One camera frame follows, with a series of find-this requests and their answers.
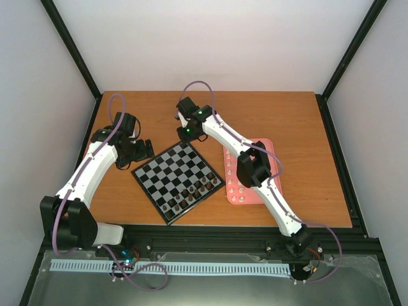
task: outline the white arm segment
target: white arm segment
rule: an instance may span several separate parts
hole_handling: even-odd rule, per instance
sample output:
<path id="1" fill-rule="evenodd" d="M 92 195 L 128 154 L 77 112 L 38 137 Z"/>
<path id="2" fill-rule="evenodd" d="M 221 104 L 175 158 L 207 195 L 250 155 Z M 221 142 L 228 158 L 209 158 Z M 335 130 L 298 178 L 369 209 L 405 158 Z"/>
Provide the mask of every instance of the white arm segment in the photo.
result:
<path id="1" fill-rule="evenodd" d="M 230 134 L 225 132 L 225 130 L 215 121 L 213 116 L 209 116 L 206 121 L 203 123 L 203 131 L 207 135 L 214 137 L 219 143 L 221 143 L 224 147 L 226 147 L 235 157 L 238 157 L 242 151 L 246 151 L 249 147 L 244 145 L 243 143 L 252 143 L 249 139 L 244 138 L 240 134 L 238 134 L 232 127 L 227 125 L 220 115 L 216 115 L 218 120 L 224 125 L 227 129 L 229 129 L 232 133 L 234 133 L 241 142 L 236 141 Z M 294 217 L 299 219 L 295 215 L 295 213 L 291 210 L 288 203 L 286 203 L 283 196 L 280 194 L 279 190 L 277 189 L 275 182 L 271 180 L 271 188 L 279 199 L 280 203 L 283 207 Z M 271 194 L 268 188 L 268 180 L 265 180 L 262 183 L 262 186 L 259 187 L 252 187 L 256 193 L 262 198 L 263 202 L 265 203 L 266 207 L 269 209 L 270 213 L 275 218 L 279 230 L 284 236 L 290 237 L 291 234 L 297 233 L 301 228 L 302 225 L 298 222 L 294 222 L 288 215 L 284 213 L 284 211 L 280 208 L 279 204 L 276 202 L 275 198 Z"/>
<path id="2" fill-rule="evenodd" d="M 94 142 L 89 145 L 88 152 L 86 153 L 84 159 L 82 160 L 79 167 L 74 172 L 73 176 L 69 179 L 68 183 L 58 191 L 57 195 L 60 199 L 63 199 L 68 189 L 73 190 L 69 196 L 69 200 L 74 200 L 79 198 L 81 202 L 85 203 L 88 209 L 91 207 L 91 201 L 94 197 L 96 188 L 98 188 L 106 171 L 117 159 L 116 148 L 112 145 L 106 144 L 95 157 L 92 153 L 101 145 L 102 142 Z M 82 172 L 75 188 L 72 188 L 72 181 L 76 177 L 79 169 L 82 165 L 92 158 L 89 164 L 85 167 L 84 172 Z M 97 222 L 98 234 L 96 235 L 93 245 L 101 244 L 120 244 L 123 236 L 123 227 L 119 225 L 107 224 Z"/>

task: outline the chessboard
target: chessboard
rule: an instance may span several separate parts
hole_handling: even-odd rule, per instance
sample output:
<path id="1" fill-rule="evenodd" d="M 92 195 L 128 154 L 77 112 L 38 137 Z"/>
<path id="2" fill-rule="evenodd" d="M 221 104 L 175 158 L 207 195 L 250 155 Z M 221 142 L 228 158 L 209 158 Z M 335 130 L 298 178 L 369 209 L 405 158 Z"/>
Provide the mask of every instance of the chessboard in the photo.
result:
<path id="1" fill-rule="evenodd" d="M 225 186 L 190 143 L 176 143 L 132 174 L 167 225 Z"/>

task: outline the wall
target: wall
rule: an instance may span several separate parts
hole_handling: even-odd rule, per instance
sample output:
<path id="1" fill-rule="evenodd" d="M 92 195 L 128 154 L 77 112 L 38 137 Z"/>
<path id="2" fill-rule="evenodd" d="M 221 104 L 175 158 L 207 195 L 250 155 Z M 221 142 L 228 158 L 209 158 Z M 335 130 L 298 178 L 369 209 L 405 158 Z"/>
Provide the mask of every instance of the wall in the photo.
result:
<path id="1" fill-rule="evenodd" d="M 0 304 L 9 306 L 41 245 L 40 201 L 72 174 L 94 100 L 39 1 L 2 1 L 0 41 Z"/>
<path id="2" fill-rule="evenodd" d="M 372 0 L 55 0 L 101 90 L 322 92 Z"/>
<path id="3" fill-rule="evenodd" d="M 408 305 L 408 2 L 388 1 L 329 100 L 370 236 Z"/>

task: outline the pink board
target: pink board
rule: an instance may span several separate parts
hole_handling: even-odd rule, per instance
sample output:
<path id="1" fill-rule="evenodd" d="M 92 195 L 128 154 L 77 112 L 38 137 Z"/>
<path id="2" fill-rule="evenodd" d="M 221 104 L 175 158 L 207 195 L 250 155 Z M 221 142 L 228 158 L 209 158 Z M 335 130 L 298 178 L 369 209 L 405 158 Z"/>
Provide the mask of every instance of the pink board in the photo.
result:
<path id="1" fill-rule="evenodd" d="M 266 138 L 251 138 L 252 142 L 261 141 L 265 145 L 267 151 L 273 151 L 273 144 Z M 229 154 L 228 150 L 224 148 L 224 167 L 225 167 L 225 183 L 227 199 L 235 205 L 243 204 L 263 204 L 262 199 L 251 188 L 244 187 L 237 178 L 237 159 L 233 154 Z M 276 160 L 272 156 L 268 156 L 270 169 L 272 173 L 278 172 Z M 274 178 L 276 187 L 282 193 L 281 181 L 279 177 Z"/>

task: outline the wooden table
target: wooden table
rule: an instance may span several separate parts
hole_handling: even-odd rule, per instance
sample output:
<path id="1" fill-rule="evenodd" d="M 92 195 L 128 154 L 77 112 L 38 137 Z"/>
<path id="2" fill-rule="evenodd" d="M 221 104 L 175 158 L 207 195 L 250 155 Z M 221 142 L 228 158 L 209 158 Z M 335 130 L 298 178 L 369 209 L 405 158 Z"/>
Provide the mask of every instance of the wooden table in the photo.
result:
<path id="1" fill-rule="evenodd" d="M 92 132 L 110 125 L 105 92 Z M 174 119 L 180 92 L 122 92 L 126 111 L 142 123 L 141 139 L 150 138 L 156 154 L 179 141 Z M 188 92 L 200 106 L 210 104 L 208 92 Z M 313 92 L 216 92 L 216 110 L 247 138 L 269 138 L 284 165 L 280 181 L 286 201 L 305 221 L 351 227 L 332 153 Z M 113 101 L 113 116 L 121 110 Z M 224 177 L 222 146 L 209 138 L 194 147 Z M 131 174 L 112 166 L 102 179 L 91 212 L 100 222 L 165 224 Z M 222 188 L 177 220 L 174 225 L 276 226 L 262 204 L 232 205 Z"/>

